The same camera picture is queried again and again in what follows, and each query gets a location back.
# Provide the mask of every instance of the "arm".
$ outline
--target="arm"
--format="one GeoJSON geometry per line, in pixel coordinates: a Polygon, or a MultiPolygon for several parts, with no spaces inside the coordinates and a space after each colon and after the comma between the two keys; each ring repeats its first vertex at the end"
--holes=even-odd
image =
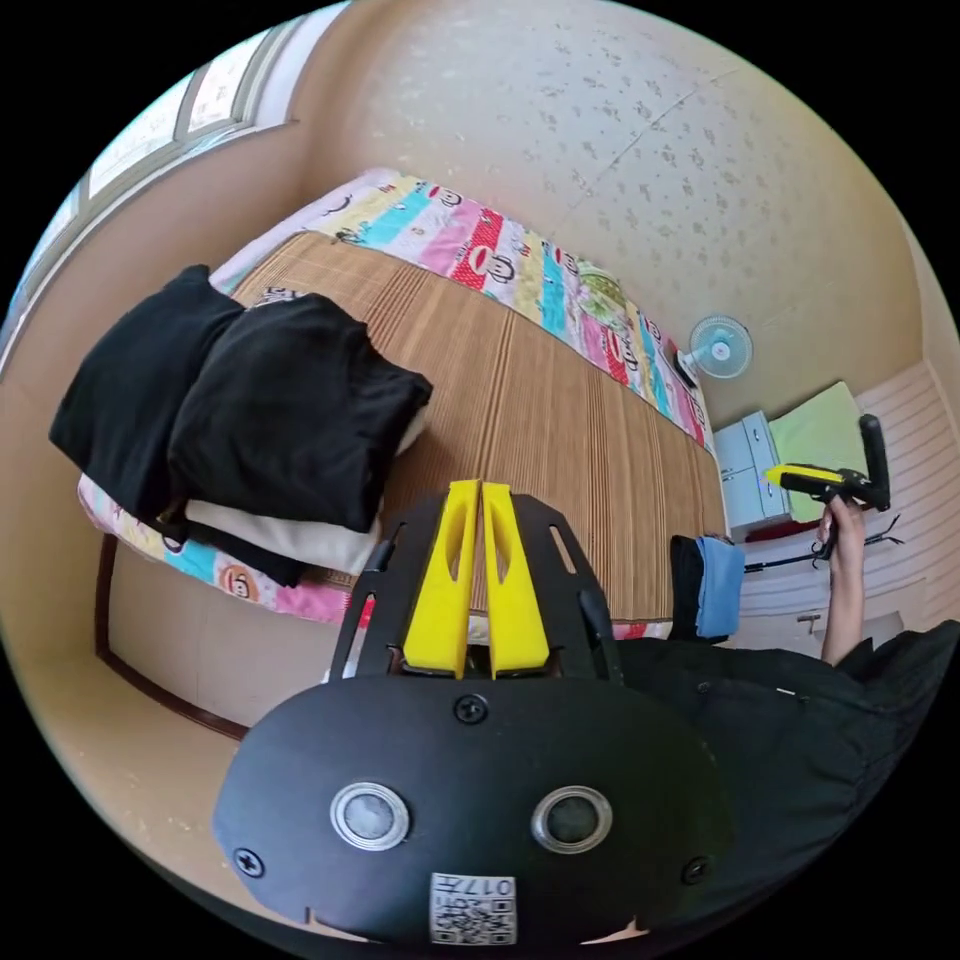
{"type": "Polygon", "coordinates": [[[823,512],[820,536],[826,539],[832,524],[840,525],[830,557],[830,609],[820,658],[836,666],[863,640],[863,552],[866,532],[860,507],[834,497],[823,512]]]}

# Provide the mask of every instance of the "black jacket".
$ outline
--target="black jacket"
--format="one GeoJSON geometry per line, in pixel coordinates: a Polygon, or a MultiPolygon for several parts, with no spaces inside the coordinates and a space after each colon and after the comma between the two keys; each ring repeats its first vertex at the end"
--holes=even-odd
{"type": "Polygon", "coordinates": [[[837,668],[786,650],[644,638],[619,644],[627,685],[698,730],[730,791],[734,849],[684,920],[807,866],[876,795],[929,710],[960,639],[947,621],[864,641],[837,668]]]}

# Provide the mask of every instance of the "blue cloth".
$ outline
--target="blue cloth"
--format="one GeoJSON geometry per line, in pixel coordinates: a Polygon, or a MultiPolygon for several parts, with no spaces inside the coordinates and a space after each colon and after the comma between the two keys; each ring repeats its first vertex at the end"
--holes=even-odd
{"type": "Polygon", "coordinates": [[[697,537],[697,548],[703,557],[697,635],[705,639],[733,636],[740,626],[746,554],[713,537],[697,537]]]}

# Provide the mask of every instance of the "woven mat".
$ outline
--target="woven mat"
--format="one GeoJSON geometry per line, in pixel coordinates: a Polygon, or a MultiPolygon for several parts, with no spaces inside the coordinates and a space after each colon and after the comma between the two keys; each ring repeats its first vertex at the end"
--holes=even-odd
{"type": "Polygon", "coordinates": [[[670,536],[724,526],[716,464],[682,430],[519,314],[386,254],[298,234],[234,296],[249,306],[268,287],[330,297],[387,359],[433,383],[426,430],[391,473],[386,522],[453,480],[508,483],[567,517],[615,620],[672,614],[670,536]]]}

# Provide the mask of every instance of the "wall-mounted fan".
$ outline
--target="wall-mounted fan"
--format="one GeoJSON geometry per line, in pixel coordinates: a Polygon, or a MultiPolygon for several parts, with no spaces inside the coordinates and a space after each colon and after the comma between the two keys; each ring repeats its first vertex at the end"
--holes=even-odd
{"type": "Polygon", "coordinates": [[[690,352],[679,350],[674,365],[691,386],[699,385],[698,371],[721,380],[739,377],[753,359],[753,341],[747,328],[732,317],[714,314],[701,320],[690,335],[690,352]]]}

